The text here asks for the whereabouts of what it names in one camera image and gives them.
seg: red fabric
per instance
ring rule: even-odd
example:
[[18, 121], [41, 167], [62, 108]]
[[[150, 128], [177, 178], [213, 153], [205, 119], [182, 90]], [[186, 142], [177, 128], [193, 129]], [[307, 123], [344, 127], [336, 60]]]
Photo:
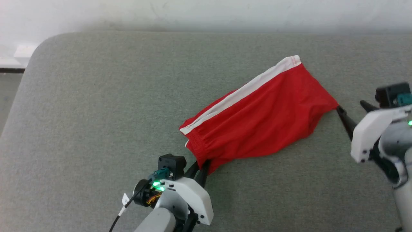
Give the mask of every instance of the red fabric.
[[[230, 93], [186, 120], [180, 129]], [[337, 106], [335, 99], [299, 64], [192, 129], [185, 135], [189, 139], [186, 147], [200, 167], [210, 159], [212, 173], [233, 159], [273, 154], [309, 136], [322, 115]]]

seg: white stripe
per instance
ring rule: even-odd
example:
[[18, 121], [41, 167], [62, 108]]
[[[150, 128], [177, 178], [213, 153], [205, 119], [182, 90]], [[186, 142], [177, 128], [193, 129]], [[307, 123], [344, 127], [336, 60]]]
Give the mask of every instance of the white stripe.
[[300, 58], [297, 55], [284, 58], [277, 65], [269, 68], [264, 73], [258, 75], [257, 77], [249, 81], [247, 84], [242, 86], [240, 89], [231, 93], [230, 95], [225, 97], [222, 101], [212, 106], [210, 109], [205, 111], [201, 116], [199, 116], [196, 120], [194, 120], [191, 124], [189, 124], [186, 127], [181, 128], [180, 131], [184, 135], [188, 134], [191, 130], [201, 125], [204, 121], [211, 119], [215, 115], [219, 114], [220, 112], [231, 107], [238, 101], [247, 97], [249, 94], [253, 93], [255, 90], [260, 88], [266, 82], [270, 81], [272, 78], [300, 64], [301, 64]]

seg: black strip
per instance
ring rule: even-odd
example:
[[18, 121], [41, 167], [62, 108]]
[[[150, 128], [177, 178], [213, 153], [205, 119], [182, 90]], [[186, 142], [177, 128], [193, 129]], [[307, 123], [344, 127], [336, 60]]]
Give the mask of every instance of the black strip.
[[24, 73], [26, 69], [2, 69], [0, 68], [0, 73]]

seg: red shorts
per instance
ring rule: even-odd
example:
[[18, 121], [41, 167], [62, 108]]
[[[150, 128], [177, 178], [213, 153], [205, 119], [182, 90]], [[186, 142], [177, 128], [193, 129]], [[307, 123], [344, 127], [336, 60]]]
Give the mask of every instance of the red shorts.
[[293, 56], [216, 100], [179, 130], [200, 167], [211, 160], [212, 173], [232, 159], [266, 156], [309, 136], [337, 106]]

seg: gray floor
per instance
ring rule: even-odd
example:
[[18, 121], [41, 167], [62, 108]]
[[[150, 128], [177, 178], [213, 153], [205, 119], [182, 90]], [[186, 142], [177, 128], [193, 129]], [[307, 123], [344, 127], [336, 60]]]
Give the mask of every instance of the gray floor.
[[0, 135], [12, 107], [22, 75], [18, 73], [0, 73]]

